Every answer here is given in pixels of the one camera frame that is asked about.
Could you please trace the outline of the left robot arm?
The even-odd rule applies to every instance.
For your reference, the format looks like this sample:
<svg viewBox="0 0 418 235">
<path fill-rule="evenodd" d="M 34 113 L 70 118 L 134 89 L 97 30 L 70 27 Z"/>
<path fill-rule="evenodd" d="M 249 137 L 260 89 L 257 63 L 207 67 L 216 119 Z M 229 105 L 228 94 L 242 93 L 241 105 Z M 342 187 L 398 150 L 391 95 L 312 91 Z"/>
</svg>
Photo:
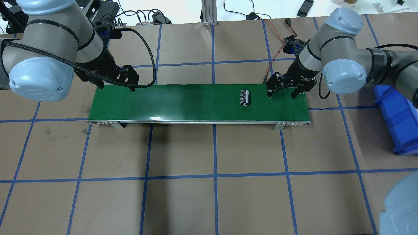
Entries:
<svg viewBox="0 0 418 235">
<path fill-rule="evenodd" d="M 30 100 L 65 98 L 75 75 L 103 89 L 104 83 L 140 88 L 130 67 L 120 68 L 75 0 L 18 0 L 28 15 L 22 39 L 1 39 L 1 90 Z"/>
</svg>

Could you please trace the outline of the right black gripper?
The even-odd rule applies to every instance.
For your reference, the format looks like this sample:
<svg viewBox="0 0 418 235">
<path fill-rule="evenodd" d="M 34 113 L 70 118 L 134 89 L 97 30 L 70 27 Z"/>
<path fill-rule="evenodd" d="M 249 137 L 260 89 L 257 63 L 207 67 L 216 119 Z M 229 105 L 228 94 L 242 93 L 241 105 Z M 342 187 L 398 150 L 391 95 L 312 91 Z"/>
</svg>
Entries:
<svg viewBox="0 0 418 235">
<path fill-rule="evenodd" d="M 291 98 L 294 99 L 304 92 L 309 92 L 316 84 L 315 76 L 318 71 L 306 68 L 299 60 L 294 60 L 285 74 L 275 72 L 267 81 L 267 96 L 272 95 L 281 89 L 294 88 Z"/>
</svg>

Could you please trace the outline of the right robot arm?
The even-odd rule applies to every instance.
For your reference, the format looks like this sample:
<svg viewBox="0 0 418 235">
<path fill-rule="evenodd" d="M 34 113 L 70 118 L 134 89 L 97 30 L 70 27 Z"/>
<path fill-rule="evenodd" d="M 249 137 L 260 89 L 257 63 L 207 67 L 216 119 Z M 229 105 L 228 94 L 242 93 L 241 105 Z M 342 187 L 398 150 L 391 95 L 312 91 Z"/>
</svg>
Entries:
<svg viewBox="0 0 418 235">
<path fill-rule="evenodd" d="M 335 9 L 310 40 L 293 49 L 296 58 L 287 72 L 276 72 L 266 81 L 267 96 L 291 87 L 291 97 L 296 98 L 309 92 L 321 73 L 328 90 L 335 94 L 386 85 L 417 107 L 417 47 L 411 45 L 411 51 L 387 50 L 385 45 L 359 49 L 355 36 L 363 25 L 361 16 L 351 9 Z"/>
</svg>

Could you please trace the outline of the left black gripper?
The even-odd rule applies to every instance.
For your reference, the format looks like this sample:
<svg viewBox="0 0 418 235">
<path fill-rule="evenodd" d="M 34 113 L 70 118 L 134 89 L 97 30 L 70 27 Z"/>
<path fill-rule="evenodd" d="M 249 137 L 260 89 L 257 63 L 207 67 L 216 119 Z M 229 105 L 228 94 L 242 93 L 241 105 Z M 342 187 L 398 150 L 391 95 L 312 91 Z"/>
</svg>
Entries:
<svg viewBox="0 0 418 235">
<path fill-rule="evenodd" d="M 127 87 L 131 92 L 134 92 L 136 88 L 128 85 L 136 86 L 140 79 L 140 76 L 131 65 L 118 66 L 108 49 L 103 49 L 100 55 L 90 62 L 77 62 L 76 64 L 96 74 L 96 76 L 91 76 L 84 71 L 74 69 L 76 76 L 83 82 L 90 82 L 96 85 L 100 90 L 103 90 L 105 81 L 97 76 L 106 78 L 108 83 Z"/>
</svg>

